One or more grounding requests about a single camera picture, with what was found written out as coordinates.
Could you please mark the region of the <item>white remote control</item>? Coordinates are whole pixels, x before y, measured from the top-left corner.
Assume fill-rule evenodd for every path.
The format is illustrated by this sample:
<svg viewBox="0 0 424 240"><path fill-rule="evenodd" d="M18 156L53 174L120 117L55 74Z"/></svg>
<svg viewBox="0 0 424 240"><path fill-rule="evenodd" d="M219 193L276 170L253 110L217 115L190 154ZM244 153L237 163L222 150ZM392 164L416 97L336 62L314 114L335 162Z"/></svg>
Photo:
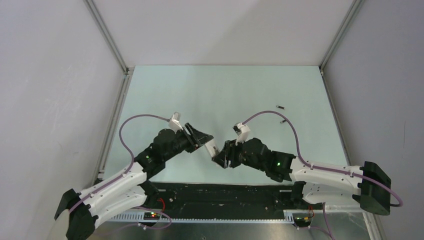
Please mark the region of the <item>white remote control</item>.
<svg viewBox="0 0 424 240"><path fill-rule="evenodd" d="M209 153L212 159L221 152L214 139L205 143L204 147L206 148L207 152Z"/></svg>

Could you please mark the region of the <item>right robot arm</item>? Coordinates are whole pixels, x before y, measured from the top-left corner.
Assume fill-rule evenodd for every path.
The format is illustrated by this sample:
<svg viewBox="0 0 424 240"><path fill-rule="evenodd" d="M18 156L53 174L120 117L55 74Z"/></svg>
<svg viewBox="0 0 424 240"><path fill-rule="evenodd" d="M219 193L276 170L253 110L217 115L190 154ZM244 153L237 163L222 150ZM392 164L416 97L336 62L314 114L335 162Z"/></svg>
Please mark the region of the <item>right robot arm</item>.
<svg viewBox="0 0 424 240"><path fill-rule="evenodd" d="M302 162L291 153L268 149L258 138L245 142L227 140L222 150L212 143L206 148L211 160L224 169L245 165L278 183L292 182L290 202L297 209L308 204L358 203L362 210L372 214L391 213L391 179L374 162L366 161L362 166Z"/></svg>

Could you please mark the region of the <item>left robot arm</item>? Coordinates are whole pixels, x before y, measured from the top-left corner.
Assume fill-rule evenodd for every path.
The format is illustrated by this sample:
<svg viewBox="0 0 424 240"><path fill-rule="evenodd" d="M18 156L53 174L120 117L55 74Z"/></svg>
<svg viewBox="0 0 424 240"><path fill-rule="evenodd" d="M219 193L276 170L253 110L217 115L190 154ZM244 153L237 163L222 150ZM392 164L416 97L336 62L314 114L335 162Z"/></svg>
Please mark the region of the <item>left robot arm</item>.
<svg viewBox="0 0 424 240"><path fill-rule="evenodd" d="M152 143L111 177L76 192L66 191L59 202L49 240L86 240L109 219L131 208L152 208L157 204L157 189L150 178L166 167L166 162L182 152L192 153L214 137L189 123L174 130L158 132Z"/></svg>

